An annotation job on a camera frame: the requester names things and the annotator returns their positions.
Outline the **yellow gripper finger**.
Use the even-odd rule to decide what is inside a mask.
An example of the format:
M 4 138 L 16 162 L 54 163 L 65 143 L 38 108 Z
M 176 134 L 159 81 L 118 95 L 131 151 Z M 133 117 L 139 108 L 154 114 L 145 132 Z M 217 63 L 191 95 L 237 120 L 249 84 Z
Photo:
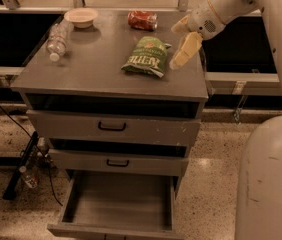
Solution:
M 175 34 L 185 34 L 189 32 L 188 18 L 186 15 L 171 27 L 171 31 Z
M 169 63 L 170 68 L 173 70 L 182 68 L 200 50 L 202 41 L 202 36 L 197 32 L 190 32 L 182 37 Z

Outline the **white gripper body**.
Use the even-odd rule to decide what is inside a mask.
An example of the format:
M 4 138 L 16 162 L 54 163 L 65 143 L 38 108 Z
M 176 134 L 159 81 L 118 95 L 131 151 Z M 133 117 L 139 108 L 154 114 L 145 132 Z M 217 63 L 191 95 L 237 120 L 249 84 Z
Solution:
M 199 33 L 204 40 L 214 38 L 224 30 L 224 24 L 208 7 L 197 7 L 188 17 L 188 28 Z

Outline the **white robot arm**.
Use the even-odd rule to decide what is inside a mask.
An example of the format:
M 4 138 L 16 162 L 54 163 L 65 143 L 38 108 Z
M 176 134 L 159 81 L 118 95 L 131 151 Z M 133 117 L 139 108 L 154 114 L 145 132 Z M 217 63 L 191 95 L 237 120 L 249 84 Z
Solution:
M 173 25 L 182 39 L 170 61 L 183 67 L 235 18 L 261 12 L 282 89 L 282 0 L 205 0 Z M 282 115 L 261 123 L 241 155 L 235 240 L 282 240 Z

